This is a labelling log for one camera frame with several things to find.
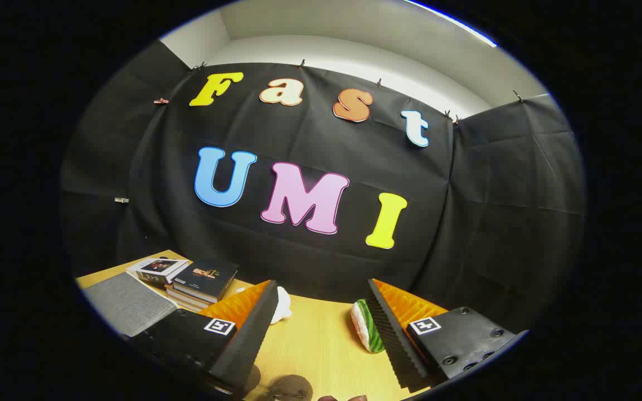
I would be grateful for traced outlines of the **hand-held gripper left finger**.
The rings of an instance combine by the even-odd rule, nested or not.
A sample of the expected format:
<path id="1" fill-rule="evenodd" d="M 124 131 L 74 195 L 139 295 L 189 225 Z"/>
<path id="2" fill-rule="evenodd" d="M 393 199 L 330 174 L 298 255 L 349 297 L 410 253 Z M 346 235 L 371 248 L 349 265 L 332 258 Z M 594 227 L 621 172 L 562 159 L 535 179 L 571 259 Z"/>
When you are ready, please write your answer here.
<path id="1" fill-rule="evenodd" d="M 265 280 L 200 312 L 178 308 L 130 344 L 189 383 L 242 394 L 277 306 Z"/>

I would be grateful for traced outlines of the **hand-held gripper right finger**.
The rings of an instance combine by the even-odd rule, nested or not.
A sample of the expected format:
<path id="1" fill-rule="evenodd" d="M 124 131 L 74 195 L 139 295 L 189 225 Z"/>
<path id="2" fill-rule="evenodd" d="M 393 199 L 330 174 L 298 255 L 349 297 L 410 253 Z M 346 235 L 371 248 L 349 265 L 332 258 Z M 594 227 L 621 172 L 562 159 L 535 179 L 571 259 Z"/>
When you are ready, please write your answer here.
<path id="1" fill-rule="evenodd" d="M 468 306 L 444 309 L 377 279 L 366 297 L 401 388 L 448 387 L 480 371 L 523 340 Z"/>

